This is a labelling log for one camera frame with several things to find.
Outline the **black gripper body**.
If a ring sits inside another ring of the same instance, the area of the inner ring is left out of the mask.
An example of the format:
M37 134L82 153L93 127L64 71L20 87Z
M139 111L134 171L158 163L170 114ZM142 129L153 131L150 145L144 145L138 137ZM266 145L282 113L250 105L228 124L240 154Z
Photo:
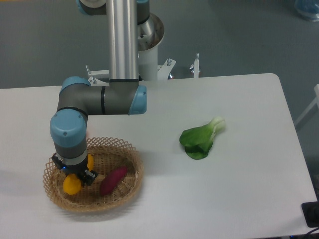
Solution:
M84 175L87 170L87 159L84 159L81 163L76 165L67 165L64 163L59 163L60 170L63 171L66 175L76 174L76 175Z

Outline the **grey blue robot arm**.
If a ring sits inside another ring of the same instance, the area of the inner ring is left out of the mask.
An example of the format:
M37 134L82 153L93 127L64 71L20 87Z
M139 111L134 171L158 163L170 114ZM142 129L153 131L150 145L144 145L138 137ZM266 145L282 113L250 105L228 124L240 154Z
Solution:
M147 90L139 83L138 25L150 15L147 0L78 2L92 13L105 7L108 23L109 84L92 86L81 77L67 78L59 92L57 111L50 120L56 152L53 162L80 185L91 185L97 173L88 168L86 130L90 115L139 115L147 110Z

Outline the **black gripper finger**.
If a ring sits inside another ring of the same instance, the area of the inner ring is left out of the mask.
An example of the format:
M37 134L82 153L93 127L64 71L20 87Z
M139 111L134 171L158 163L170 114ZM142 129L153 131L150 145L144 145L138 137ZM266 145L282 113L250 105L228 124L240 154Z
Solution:
M97 172L95 172L94 170L90 171L88 169L78 173L78 178L80 179L82 186L91 186L97 176Z
M54 153L51 159L58 170L61 170L64 167L63 160L58 153Z

